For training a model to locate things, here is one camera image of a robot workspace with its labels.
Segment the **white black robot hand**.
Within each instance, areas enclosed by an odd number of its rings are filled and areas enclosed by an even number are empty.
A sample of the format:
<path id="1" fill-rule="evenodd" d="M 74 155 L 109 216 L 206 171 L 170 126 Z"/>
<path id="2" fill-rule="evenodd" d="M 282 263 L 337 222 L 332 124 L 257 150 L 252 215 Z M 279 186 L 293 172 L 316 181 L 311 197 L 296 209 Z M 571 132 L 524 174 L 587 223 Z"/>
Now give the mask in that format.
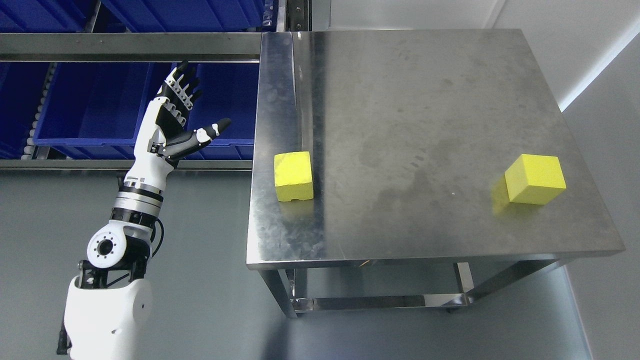
<path id="1" fill-rule="evenodd" d="M 165 182 L 174 166 L 167 161 L 179 161 L 202 150 L 217 139 L 232 123 L 222 118 L 195 130 L 185 130 L 186 119 L 169 100 L 176 95 L 187 111 L 192 111 L 202 90 L 195 90 L 201 80 L 185 77 L 189 66 L 183 60 L 166 76 L 158 96 L 148 103 L 134 145 L 134 164 L 125 175 L 126 182 Z M 150 152 L 151 145 L 164 143 L 164 158 Z"/>

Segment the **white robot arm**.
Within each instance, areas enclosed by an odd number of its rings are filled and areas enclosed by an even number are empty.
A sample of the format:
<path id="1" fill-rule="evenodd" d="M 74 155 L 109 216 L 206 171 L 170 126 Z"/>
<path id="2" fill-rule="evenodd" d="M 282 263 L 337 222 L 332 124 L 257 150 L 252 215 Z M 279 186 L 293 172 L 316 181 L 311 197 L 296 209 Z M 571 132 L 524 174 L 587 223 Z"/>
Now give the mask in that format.
<path id="1" fill-rule="evenodd" d="M 134 144 L 134 162 L 119 182 L 110 219 L 87 242 L 71 280 L 56 353 L 71 360 L 135 360 L 138 337 L 153 309 L 147 266 L 156 239 L 168 175 L 210 145 L 231 121 L 188 130 L 201 95 L 196 68 L 183 61 L 148 103 Z"/>

